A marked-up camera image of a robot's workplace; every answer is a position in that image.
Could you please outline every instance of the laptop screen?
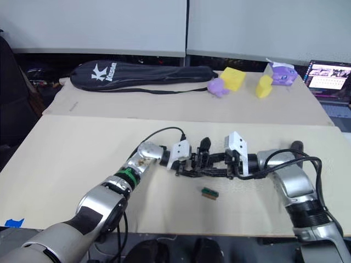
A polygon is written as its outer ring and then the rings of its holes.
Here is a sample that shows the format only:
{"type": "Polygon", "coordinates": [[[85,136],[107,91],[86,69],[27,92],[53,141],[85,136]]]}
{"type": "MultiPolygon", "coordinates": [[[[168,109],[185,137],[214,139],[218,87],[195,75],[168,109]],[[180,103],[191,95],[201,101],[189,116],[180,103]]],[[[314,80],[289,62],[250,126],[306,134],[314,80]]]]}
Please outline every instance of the laptop screen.
{"type": "Polygon", "coordinates": [[[312,60],[304,76],[306,86],[316,96],[331,100],[350,100],[348,78],[351,64],[312,60]]]}

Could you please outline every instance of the bag strap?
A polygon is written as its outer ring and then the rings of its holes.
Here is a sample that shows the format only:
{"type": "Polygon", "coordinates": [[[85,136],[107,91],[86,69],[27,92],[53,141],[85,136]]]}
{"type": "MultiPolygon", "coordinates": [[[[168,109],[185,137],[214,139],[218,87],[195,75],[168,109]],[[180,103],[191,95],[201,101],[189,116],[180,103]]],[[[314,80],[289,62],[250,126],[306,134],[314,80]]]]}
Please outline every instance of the bag strap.
{"type": "Polygon", "coordinates": [[[151,90],[151,89],[140,89],[140,88],[128,88],[128,89],[114,89],[114,90],[88,90],[89,92],[114,92],[114,93],[129,93],[129,92],[145,92],[150,94],[158,94],[158,95],[166,95],[166,94],[179,94],[179,93],[186,93],[186,92],[205,92],[207,88],[200,88],[200,89],[191,89],[191,90],[184,90],[184,91],[172,91],[172,90],[151,90]]]}

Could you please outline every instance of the white wall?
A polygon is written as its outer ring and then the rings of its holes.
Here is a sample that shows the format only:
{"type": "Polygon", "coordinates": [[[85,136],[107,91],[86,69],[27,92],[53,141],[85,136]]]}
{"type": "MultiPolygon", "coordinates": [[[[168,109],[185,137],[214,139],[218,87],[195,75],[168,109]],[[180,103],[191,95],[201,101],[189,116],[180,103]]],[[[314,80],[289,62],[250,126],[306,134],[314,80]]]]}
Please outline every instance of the white wall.
{"type": "Polygon", "coordinates": [[[351,0],[190,0],[187,53],[351,62],[351,0]]]}
{"type": "Polygon", "coordinates": [[[185,0],[2,0],[15,52],[185,56],[185,0]]]}

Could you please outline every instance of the laptop keyboard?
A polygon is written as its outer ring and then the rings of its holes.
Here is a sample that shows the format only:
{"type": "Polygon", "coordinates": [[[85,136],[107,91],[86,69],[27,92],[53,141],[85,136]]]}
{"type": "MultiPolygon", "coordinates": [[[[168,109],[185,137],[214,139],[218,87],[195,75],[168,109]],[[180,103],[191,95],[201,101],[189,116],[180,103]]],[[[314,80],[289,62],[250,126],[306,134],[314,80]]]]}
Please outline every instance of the laptop keyboard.
{"type": "Polygon", "coordinates": [[[351,118],[351,110],[349,107],[322,104],[323,109],[330,117],[351,118]]]}

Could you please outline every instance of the yellow toy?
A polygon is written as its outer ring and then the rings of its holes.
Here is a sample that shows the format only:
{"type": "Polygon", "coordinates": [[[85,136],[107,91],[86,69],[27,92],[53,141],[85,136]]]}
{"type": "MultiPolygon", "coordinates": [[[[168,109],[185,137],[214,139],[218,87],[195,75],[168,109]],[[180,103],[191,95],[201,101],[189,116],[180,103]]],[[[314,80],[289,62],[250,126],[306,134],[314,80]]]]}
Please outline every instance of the yellow toy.
{"type": "Polygon", "coordinates": [[[256,87],[256,95],[259,98],[264,98],[269,95],[269,93],[272,91],[272,82],[273,79],[269,77],[268,75],[263,75],[257,84],[256,87]]]}
{"type": "Polygon", "coordinates": [[[245,76],[246,72],[226,67],[219,77],[224,80],[224,86],[226,89],[237,91],[242,85],[245,76]]]}

